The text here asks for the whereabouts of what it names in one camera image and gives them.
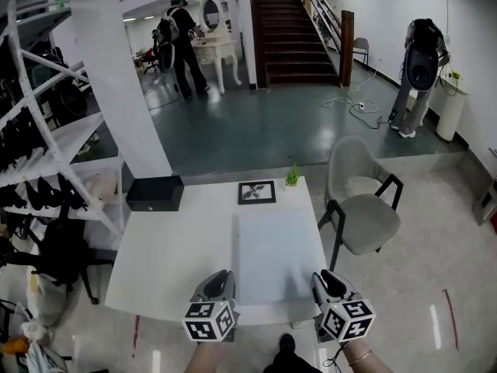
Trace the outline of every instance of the tiled floor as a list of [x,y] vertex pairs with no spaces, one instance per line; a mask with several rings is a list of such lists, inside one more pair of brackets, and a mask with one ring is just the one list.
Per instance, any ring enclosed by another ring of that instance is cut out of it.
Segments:
[[[182,176],[270,169],[295,162],[300,166],[323,163],[334,142],[348,134],[362,137],[380,158],[463,150],[456,141],[450,144],[441,141],[427,120],[416,138],[402,139],[386,124],[380,130],[367,128],[349,114],[349,106],[344,103],[322,106],[324,100],[347,97],[347,89],[296,85],[250,91],[242,62],[239,74],[243,85],[238,87],[231,77],[231,66],[225,67],[226,93],[221,96],[214,66],[203,65],[202,70],[212,89],[208,95],[194,95],[189,101],[178,99],[171,76],[167,85],[159,71],[150,71],[141,79],[165,153],[174,172]],[[371,72],[354,64],[350,89],[356,89],[371,76]],[[378,113],[358,113],[375,125],[380,115],[386,121],[396,95],[394,86],[377,77],[352,97],[371,99],[377,104]],[[95,150],[93,159],[116,154],[116,146],[105,129],[105,125],[100,129],[101,146]]]
[[[324,210],[325,167],[303,171],[319,218]],[[246,176],[254,178],[258,174]],[[472,194],[454,169],[411,175],[405,170],[399,176],[405,182],[398,205],[402,220],[399,233],[380,253],[354,256],[342,247],[336,267],[376,309],[377,320],[367,342],[393,371],[486,373],[497,355],[497,235],[490,224],[476,224],[471,213]],[[215,181],[213,177],[204,179]],[[190,181],[199,182],[202,177]],[[369,186],[351,183],[353,193]],[[323,228],[321,238],[329,259],[334,239],[331,227]],[[12,287],[23,288],[22,272],[15,268],[17,274],[8,274],[10,268],[4,268],[1,276],[2,296],[12,297]],[[90,273],[93,280],[96,273],[100,275],[102,300],[109,270]],[[12,276],[16,280],[8,282]],[[459,350],[455,349],[444,289],[454,308]],[[439,346],[433,313],[439,321]],[[73,354],[80,372],[99,368],[112,373],[183,371],[195,346],[181,328],[142,318],[134,350],[134,324],[135,316],[103,305],[93,306],[84,289],[77,288],[68,313],[55,331],[54,346],[62,354]],[[255,326],[240,329],[236,343],[226,345],[218,371],[261,372],[276,353],[279,335],[287,331],[297,339],[297,353],[313,362],[315,336],[309,323],[298,330],[287,325]],[[328,349],[331,355],[336,344],[329,344]],[[339,365],[344,373],[350,371],[343,357]]]

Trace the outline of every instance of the gray chair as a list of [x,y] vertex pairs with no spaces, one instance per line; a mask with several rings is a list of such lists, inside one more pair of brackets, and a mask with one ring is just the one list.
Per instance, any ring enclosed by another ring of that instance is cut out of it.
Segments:
[[[381,182],[373,194],[349,197],[339,203],[335,194],[344,190],[351,177],[369,177]],[[393,204],[388,206],[380,195],[392,184],[397,186]],[[385,170],[371,155],[366,143],[358,137],[341,138],[333,147],[328,164],[325,205],[326,212],[318,223],[319,230],[331,222],[336,231],[330,270],[334,270],[339,247],[344,244],[353,254],[371,253],[397,233],[401,226],[398,201],[404,184]]]
[[364,39],[364,37],[357,37],[354,40],[353,47],[359,50],[364,50],[364,52],[354,51],[353,53],[363,55],[363,64],[368,65],[370,63],[370,42],[367,41],[367,39]]

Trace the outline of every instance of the black and white marker cube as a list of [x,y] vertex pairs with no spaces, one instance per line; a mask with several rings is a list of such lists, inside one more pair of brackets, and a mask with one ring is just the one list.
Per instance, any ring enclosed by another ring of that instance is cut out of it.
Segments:
[[376,318],[368,300],[330,303],[323,307],[321,327],[339,342],[365,337]]
[[229,302],[192,302],[182,323],[192,341],[222,341],[235,319]]

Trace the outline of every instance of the dark green floor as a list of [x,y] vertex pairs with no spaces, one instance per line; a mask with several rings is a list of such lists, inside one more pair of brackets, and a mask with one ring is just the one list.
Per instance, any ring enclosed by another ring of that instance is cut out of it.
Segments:
[[[179,98],[168,103],[177,98],[171,77],[167,90],[158,71],[150,71],[142,78],[149,107],[157,107],[151,110],[155,128],[174,172],[180,175],[323,163],[327,162],[334,142],[348,134],[363,138],[379,158],[463,150],[456,141],[450,144],[441,141],[427,120],[416,138],[402,139],[386,124],[379,130],[367,128],[349,114],[349,106],[344,103],[322,106],[323,100],[347,97],[346,89],[307,85],[251,91],[245,66],[241,64],[239,77],[243,85],[236,86],[231,66],[225,67],[226,93],[221,96],[214,66],[201,68],[212,89],[208,96],[194,95],[189,101]],[[371,75],[356,65],[351,89]],[[377,104],[378,113],[361,115],[375,125],[380,115],[384,120],[388,118],[396,93],[393,85],[374,78],[360,92],[355,92],[353,98],[372,99]],[[116,147],[109,132],[104,131],[100,136],[101,146],[94,159],[115,155]]]

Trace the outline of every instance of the black pants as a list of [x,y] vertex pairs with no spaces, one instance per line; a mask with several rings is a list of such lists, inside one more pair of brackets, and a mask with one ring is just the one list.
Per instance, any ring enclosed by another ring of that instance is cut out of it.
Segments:
[[321,373],[320,370],[313,368],[304,359],[298,357],[291,350],[282,350],[274,357],[273,364],[270,364],[264,373],[287,373],[295,371],[296,373]]
[[179,88],[181,89],[183,97],[188,98],[192,95],[192,90],[190,89],[188,80],[186,80],[185,76],[184,61],[186,61],[189,66],[189,71],[195,82],[196,91],[202,92],[207,85],[207,81],[200,71],[199,64],[196,61],[195,51],[193,51],[191,44],[185,44],[181,40],[178,40],[174,42],[174,47],[174,69],[176,70],[176,78],[178,79]]

